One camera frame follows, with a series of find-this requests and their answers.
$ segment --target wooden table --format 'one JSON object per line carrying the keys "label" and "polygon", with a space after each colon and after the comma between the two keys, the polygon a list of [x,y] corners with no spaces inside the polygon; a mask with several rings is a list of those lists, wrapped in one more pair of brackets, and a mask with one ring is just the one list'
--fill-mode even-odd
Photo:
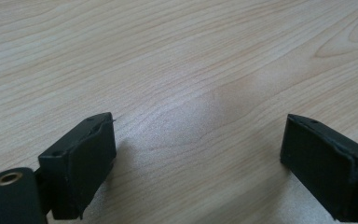
{"label": "wooden table", "polygon": [[334,223],[279,155],[288,113],[358,142],[358,1],[0,0],[0,171],[106,111],[114,170],[50,223]]}

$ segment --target light wood surface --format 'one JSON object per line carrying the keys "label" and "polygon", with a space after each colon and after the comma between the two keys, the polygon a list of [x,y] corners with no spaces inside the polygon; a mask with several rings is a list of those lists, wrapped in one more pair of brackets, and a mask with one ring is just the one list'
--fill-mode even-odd
{"label": "light wood surface", "polygon": [[0,171],[106,111],[114,170],[50,223],[335,223],[279,153],[288,113],[358,142],[358,1],[0,0]]}

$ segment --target tabletop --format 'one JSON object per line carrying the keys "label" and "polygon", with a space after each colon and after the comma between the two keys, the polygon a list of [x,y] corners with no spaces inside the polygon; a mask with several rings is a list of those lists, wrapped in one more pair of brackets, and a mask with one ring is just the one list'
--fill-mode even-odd
{"label": "tabletop", "polygon": [[280,163],[287,114],[358,142],[358,1],[0,0],[0,172],[111,112],[83,220],[336,223]]}

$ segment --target black plastic part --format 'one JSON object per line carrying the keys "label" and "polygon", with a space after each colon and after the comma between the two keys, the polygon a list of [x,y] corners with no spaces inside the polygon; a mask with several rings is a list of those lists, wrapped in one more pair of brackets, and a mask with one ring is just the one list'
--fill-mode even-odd
{"label": "black plastic part", "polygon": [[31,169],[15,168],[0,173],[0,223],[47,223]]}
{"label": "black plastic part", "polygon": [[288,115],[281,162],[339,221],[358,222],[358,144],[321,122]]}
{"label": "black plastic part", "polygon": [[116,157],[110,113],[83,120],[39,157],[55,219],[82,217]]}
{"label": "black plastic part", "polygon": [[113,120],[104,113],[83,120],[39,157],[40,168],[0,173],[0,224],[45,224],[82,217],[116,157]]}

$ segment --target black object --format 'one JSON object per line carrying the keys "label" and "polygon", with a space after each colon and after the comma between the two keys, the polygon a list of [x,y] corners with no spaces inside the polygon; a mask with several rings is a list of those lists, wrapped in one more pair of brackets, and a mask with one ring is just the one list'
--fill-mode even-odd
{"label": "black object", "polygon": [[281,162],[339,221],[358,222],[358,144],[321,122],[288,115]]}
{"label": "black object", "polygon": [[0,223],[76,219],[113,167],[116,145],[111,113],[83,120],[39,157],[40,168],[0,173]]}

